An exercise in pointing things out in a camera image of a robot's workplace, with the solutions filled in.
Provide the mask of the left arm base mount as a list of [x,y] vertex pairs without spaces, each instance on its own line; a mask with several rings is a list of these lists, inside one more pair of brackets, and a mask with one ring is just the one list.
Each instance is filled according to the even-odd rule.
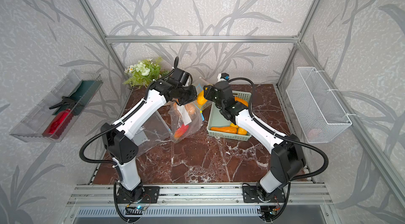
[[118,204],[141,203],[141,204],[156,204],[160,193],[158,186],[143,186],[139,185],[134,190],[130,191],[119,185],[116,194],[116,202]]

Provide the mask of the yellow mango front right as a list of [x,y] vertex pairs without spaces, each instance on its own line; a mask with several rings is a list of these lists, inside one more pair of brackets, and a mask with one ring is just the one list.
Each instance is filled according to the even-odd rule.
[[239,135],[247,135],[248,132],[247,132],[245,129],[239,127],[239,128],[237,129],[237,134],[239,134]]

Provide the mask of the green book in tray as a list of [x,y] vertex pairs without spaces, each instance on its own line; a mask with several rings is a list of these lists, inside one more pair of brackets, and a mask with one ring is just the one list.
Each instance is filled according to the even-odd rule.
[[[77,101],[77,105],[73,110],[74,116],[79,115],[84,110],[85,106],[90,102],[101,85],[102,81],[82,80],[75,90],[69,96],[67,96]],[[58,110],[58,108],[56,109],[57,110],[53,113],[53,115],[56,115],[57,112],[64,110],[64,107],[60,108],[60,110]]]

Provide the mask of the large orange mango basket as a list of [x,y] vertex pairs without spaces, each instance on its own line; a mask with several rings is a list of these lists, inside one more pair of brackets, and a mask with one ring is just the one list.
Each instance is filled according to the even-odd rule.
[[234,97],[234,99],[235,99],[235,101],[242,103],[246,107],[249,106],[248,102],[246,100],[244,100],[244,99],[241,99],[239,97]]

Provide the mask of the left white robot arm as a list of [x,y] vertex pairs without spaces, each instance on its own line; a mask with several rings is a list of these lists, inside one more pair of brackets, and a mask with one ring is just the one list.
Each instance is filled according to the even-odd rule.
[[[144,97],[122,118],[113,124],[104,124],[101,132],[86,141],[79,151],[79,157],[90,164],[111,164],[119,175],[118,185],[130,202],[139,202],[144,197],[143,185],[138,174],[136,155],[138,145],[133,137],[141,126],[168,102],[178,106],[187,105],[197,99],[195,86],[188,83],[191,75],[178,68],[179,58],[175,58],[172,70],[147,88]],[[85,156],[86,148],[98,138],[111,160],[96,160]]]

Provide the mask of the clear zip-top bag blue zipper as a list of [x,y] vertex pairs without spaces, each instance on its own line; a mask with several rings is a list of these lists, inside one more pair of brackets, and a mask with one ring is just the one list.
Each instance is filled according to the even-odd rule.
[[[176,103],[171,105],[169,110],[171,118],[171,140],[178,143],[196,133],[202,126],[204,121],[203,106],[197,104],[197,100],[184,106],[179,106]],[[182,125],[189,125],[187,132],[179,140],[174,139],[174,133]]]

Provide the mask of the orange yellow mango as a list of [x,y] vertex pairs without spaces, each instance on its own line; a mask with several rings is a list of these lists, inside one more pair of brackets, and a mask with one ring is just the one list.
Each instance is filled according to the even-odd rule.
[[199,106],[203,106],[206,104],[206,102],[207,102],[207,99],[205,99],[205,97],[204,97],[204,91],[201,91],[197,96],[197,104]]

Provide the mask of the clear wall-mounted tray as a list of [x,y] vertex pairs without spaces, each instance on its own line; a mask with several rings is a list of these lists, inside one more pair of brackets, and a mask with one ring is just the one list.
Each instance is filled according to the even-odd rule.
[[9,134],[23,142],[61,142],[102,84],[99,73],[71,70]]

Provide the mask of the potted white flower plant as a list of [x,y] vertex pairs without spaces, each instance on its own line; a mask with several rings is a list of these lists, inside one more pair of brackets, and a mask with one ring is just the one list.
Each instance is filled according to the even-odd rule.
[[138,61],[137,64],[128,66],[124,71],[128,79],[123,84],[129,88],[147,87],[154,80],[166,76],[170,71],[162,68],[162,61],[163,59],[158,57]]

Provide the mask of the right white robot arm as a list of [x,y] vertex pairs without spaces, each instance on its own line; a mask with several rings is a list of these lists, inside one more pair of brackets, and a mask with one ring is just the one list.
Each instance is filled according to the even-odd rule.
[[[238,80],[246,81],[252,87],[248,105],[236,101],[233,96],[231,82]],[[269,202],[275,191],[282,190],[292,181],[317,176],[327,169],[329,159],[324,151],[301,142],[293,134],[286,135],[275,130],[253,113],[252,102],[255,85],[251,80],[247,78],[230,79],[227,73],[222,73],[216,84],[203,87],[203,94],[206,100],[213,102],[225,119],[250,133],[271,154],[271,167],[268,173],[256,183],[257,194],[262,202]],[[299,175],[298,173],[306,166],[304,148],[320,154],[323,164],[318,170]]]

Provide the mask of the red black pruning shears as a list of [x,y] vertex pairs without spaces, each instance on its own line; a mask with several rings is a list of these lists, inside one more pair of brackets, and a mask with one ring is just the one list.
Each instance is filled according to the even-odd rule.
[[60,108],[64,107],[64,110],[56,113],[55,118],[48,125],[42,135],[51,139],[59,139],[66,127],[69,125],[70,121],[73,119],[73,110],[76,105],[76,100],[63,96],[61,102],[49,107],[50,110],[55,108],[60,110]]

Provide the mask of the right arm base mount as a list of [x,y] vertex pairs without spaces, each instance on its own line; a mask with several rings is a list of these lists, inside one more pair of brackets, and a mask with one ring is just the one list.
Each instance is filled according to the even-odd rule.
[[286,193],[283,189],[276,188],[273,192],[266,192],[259,184],[253,186],[242,184],[244,203],[284,203]]

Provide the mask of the red mango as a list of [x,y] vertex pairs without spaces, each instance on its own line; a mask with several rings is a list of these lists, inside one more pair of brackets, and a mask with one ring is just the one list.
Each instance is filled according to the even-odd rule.
[[179,140],[183,135],[187,132],[189,125],[182,125],[179,129],[177,129],[174,133],[174,139]]

